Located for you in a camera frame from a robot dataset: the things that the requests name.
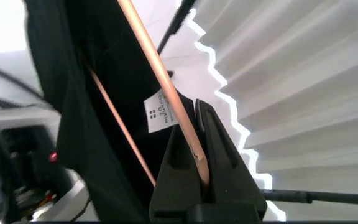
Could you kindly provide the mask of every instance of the black fabric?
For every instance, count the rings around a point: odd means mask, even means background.
[[[160,87],[117,1],[26,0],[44,98],[61,115],[58,160],[81,175],[101,221],[146,221],[153,187],[78,56],[98,74],[155,178],[172,128],[149,134],[144,100]],[[180,95],[194,120],[193,102]]]

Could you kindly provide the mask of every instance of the copper-colored rod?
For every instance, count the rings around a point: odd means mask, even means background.
[[[119,114],[118,114],[116,108],[114,107],[112,101],[110,100],[109,95],[107,94],[106,90],[104,89],[102,83],[100,82],[98,76],[95,74],[93,69],[87,63],[85,63],[85,64],[88,67],[89,72],[92,74],[92,78],[96,82],[96,85],[98,86],[100,92],[102,93],[104,100],[106,100],[106,103],[109,106],[112,114],[116,118],[116,120],[118,122],[118,125],[120,126],[122,132],[124,133],[126,139],[128,140],[129,145],[134,150],[137,159],[139,160],[139,162],[142,165],[144,171],[146,172],[147,176],[149,177],[152,185],[155,187],[155,179],[153,177],[153,174],[151,173],[149,167],[147,166],[146,161],[144,160],[144,158],[143,158],[142,154],[140,153],[139,149],[137,148],[137,146],[135,144],[135,141],[132,139],[131,134],[129,134],[128,129],[126,128],[124,122],[122,121],[121,117],[119,116]]]
[[[178,119],[180,128],[190,147],[195,159],[197,170],[204,186],[209,185],[209,169],[200,140],[196,131],[187,115],[185,107],[181,103],[178,93],[169,79],[167,70],[165,69],[160,56],[158,55],[153,42],[151,41],[139,15],[137,14],[131,0],[118,0],[121,9],[134,31],[140,46],[142,47],[154,74],[160,83],[162,90],[173,108],[173,112]]]

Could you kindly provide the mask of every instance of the black cloth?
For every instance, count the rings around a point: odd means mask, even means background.
[[[98,74],[155,178],[172,128],[149,134],[144,100],[158,81],[114,0],[25,0],[44,98],[61,115],[58,160],[86,182],[101,221],[147,221],[153,187],[85,69]],[[194,121],[193,102],[180,95]]]

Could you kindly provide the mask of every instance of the black logo on tag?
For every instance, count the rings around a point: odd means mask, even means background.
[[[155,118],[157,115],[155,115],[155,110],[149,111],[150,119]]]

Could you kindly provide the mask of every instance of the clothing tag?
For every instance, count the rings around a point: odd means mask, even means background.
[[[160,131],[178,123],[177,117],[162,90],[144,101],[149,133]]]

